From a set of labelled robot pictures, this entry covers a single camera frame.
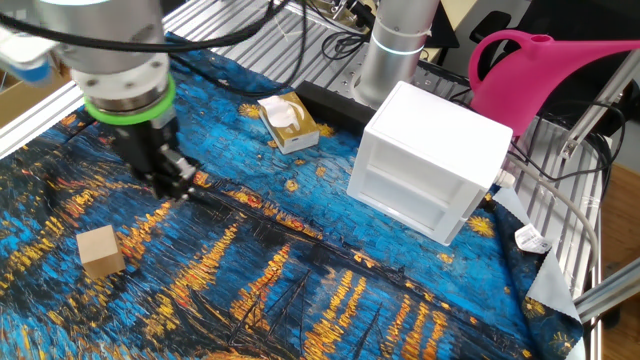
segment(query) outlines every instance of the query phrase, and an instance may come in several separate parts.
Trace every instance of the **white paper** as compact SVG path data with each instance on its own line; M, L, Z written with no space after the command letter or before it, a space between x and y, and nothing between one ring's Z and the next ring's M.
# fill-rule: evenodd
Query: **white paper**
M553 242L540 235L533 224L528 224L516 231L516 244L522 251L544 254L551 249Z

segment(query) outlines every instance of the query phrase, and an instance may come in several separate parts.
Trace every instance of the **green ring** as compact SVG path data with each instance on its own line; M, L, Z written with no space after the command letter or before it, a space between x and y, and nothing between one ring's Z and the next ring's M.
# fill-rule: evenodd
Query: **green ring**
M173 81L173 77L169 75L167 94L164 99L151 109L135 115L113 115L106 114L98 110L95 105L89 102L87 97L84 98L84 106L87 112L93 116L96 120L109 125L135 125L145 121L153 120L160 117L167 109L173 105L173 100L176 98L176 83Z

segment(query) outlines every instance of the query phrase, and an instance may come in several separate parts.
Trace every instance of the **cardboard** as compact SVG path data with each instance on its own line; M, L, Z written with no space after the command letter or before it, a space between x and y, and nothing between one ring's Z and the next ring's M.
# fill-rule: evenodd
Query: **cardboard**
M98 279L125 269L120 243L111 225L76 236L80 261L92 279Z
M0 82L3 77L4 72L0 71ZM7 75L4 90L0 92L0 128L44 100L70 80L66 69L52 71L51 82L44 87L32 87L10 74Z

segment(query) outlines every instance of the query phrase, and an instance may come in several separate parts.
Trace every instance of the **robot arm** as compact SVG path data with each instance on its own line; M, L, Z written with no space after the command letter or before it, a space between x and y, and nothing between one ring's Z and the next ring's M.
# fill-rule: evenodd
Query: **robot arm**
M102 40L164 42L158 0L36 3L42 23L52 30ZM68 46L0 29L0 61L28 82L37 79L23 76L24 71L48 69L44 54L51 49L71 68L87 111L111 130L115 151L134 176L149 183L157 197L186 197L196 162L178 150L175 84L168 55Z

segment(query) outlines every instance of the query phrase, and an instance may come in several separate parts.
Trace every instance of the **white cylindrical robot arm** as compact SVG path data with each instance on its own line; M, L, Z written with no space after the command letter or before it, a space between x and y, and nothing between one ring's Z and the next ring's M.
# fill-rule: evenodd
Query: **white cylindrical robot arm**
M410 81L439 0L385 0L380 4L355 96L378 108L398 81Z

